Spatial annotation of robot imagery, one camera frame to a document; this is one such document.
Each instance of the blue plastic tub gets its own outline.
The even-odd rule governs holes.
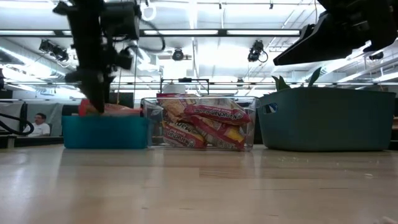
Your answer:
[[[146,118],[138,116],[63,116],[67,149],[145,149]]]

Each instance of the fluorescent light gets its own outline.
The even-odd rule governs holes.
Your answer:
[[[156,30],[145,30],[145,35],[158,35]],[[218,30],[160,30],[161,35],[216,35]]]
[[[43,80],[39,80],[38,78],[28,76],[21,72],[16,72],[10,68],[3,68],[2,73],[4,75],[4,78],[17,80],[19,82],[43,82]]]
[[[227,30],[227,35],[300,35],[299,30]]]
[[[354,75],[350,75],[350,76],[347,76],[347,77],[345,77],[345,78],[342,78],[341,80],[338,80],[337,82],[347,82],[347,81],[350,81],[350,80],[353,80],[353,79],[355,79],[355,78],[358,78],[358,77],[360,77],[362,74],[360,74],[360,73],[356,73],[356,74],[354,74]]]
[[[115,93],[134,93],[134,90],[115,90]]]
[[[137,66],[137,68],[141,71],[151,71],[151,70],[157,70],[159,71],[159,66],[153,65],[151,63],[141,63]]]
[[[19,88],[21,90],[27,90],[27,91],[36,91],[34,88],[27,86],[27,85],[11,85],[11,84],[7,84],[8,86],[14,87],[14,88]]]
[[[0,35],[55,35],[55,34],[54,31],[52,30],[0,30]]]
[[[396,82],[392,82],[392,83],[378,83],[379,85],[398,85],[398,83]]]
[[[337,85],[373,85],[373,83],[337,83]]]
[[[372,81],[373,82],[383,82],[383,81],[391,80],[393,78],[398,78],[398,72],[394,72],[394,73],[387,74],[387,75],[382,75],[379,78],[373,79]]]

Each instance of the person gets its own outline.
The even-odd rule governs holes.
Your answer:
[[[44,136],[50,136],[50,126],[45,122],[47,119],[47,116],[43,113],[37,113],[35,115],[35,122],[32,123],[34,130],[33,132],[28,135],[27,137],[44,137]],[[27,132],[30,130],[30,127],[27,126],[24,130],[24,132]]]

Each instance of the cable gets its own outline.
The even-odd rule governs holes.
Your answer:
[[[33,130],[35,129],[33,127],[33,124],[30,123],[29,121],[25,120],[25,119],[17,118],[17,117],[14,117],[14,116],[10,116],[8,114],[3,114],[3,113],[0,113],[0,116],[3,116],[5,118],[9,118],[9,119],[14,119],[14,120],[19,121],[21,123],[25,123],[25,124],[27,124],[29,126],[29,131],[28,132],[16,131],[16,130],[11,129],[6,124],[4,124],[4,122],[0,121],[0,127],[4,128],[6,131],[9,131],[11,134],[17,134],[17,135],[26,136],[28,134],[31,134],[33,132]]]
[[[262,53],[264,53],[267,56],[267,59],[265,61],[260,60],[260,58],[258,59],[259,62],[261,63],[266,63],[268,61],[268,54],[267,52],[263,51]]]
[[[142,16],[141,16],[142,20],[144,20],[144,21],[152,21],[152,20],[154,20],[155,17],[156,17],[156,6],[151,4],[149,0],[146,0],[144,5],[145,6],[142,7]],[[146,17],[145,14],[144,14],[144,10],[145,9],[150,9],[150,8],[152,8],[152,15],[150,15],[149,17]]]
[[[153,23],[151,23],[151,22],[149,22],[149,21],[145,21],[145,20],[143,20],[143,19],[141,19],[141,21],[142,21],[142,23],[144,23],[144,24],[150,26],[150,28],[154,29],[158,34],[160,34],[158,28],[157,28]],[[141,48],[142,50],[146,50],[147,52],[150,52],[150,53],[161,53],[161,52],[164,51],[164,49],[166,49],[166,41],[165,41],[165,39],[164,39],[164,36],[162,36],[162,35],[160,36],[160,40],[162,41],[162,48],[161,48],[160,50],[157,50],[157,49],[150,49],[150,48],[147,48],[147,47],[140,47],[140,48]],[[135,44],[133,44],[133,45],[130,45],[129,47],[138,47],[138,46],[135,45]]]
[[[138,46],[138,40],[137,40],[137,47],[136,47],[136,52],[135,52],[135,54],[136,54],[136,56],[135,56],[135,61],[134,61],[134,94],[132,95],[132,102],[134,103],[135,102],[135,100],[136,100],[136,83],[137,83],[137,61],[138,61],[138,48],[139,48],[139,46]]]
[[[61,66],[62,68],[67,68],[67,67],[70,66],[71,61],[69,61],[69,64],[68,64],[68,65],[62,65],[61,62],[59,62],[59,61],[57,60],[57,64],[58,64],[59,66]]]
[[[119,84],[118,84],[118,96],[116,97],[116,104],[117,104],[117,105],[119,104],[121,80],[122,80],[122,70],[120,69],[120,72],[119,72]]]
[[[313,0],[313,3],[315,5],[315,24],[318,23],[318,8],[317,8],[317,0]]]

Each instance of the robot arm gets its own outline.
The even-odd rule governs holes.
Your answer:
[[[353,49],[383,49],[397,38],[396,0],[318,0],[326,9],[317,24],[301,30],[299,40],[274,59],[275,65],[345,58]]]
[[[73,36],[73,45],[79,59],[75,72],[68,73],[65,81],[79,83],[79,88],[98,110],[104,112],[109,101],[112,72],[121,67],[131,68],[132,56],[128,48],[117,53],[114,38],[139,38],[140,7],[134,2],[105,3],[103,0],[74,0],[68,6],[59,2],[53,12],[67,16]]]

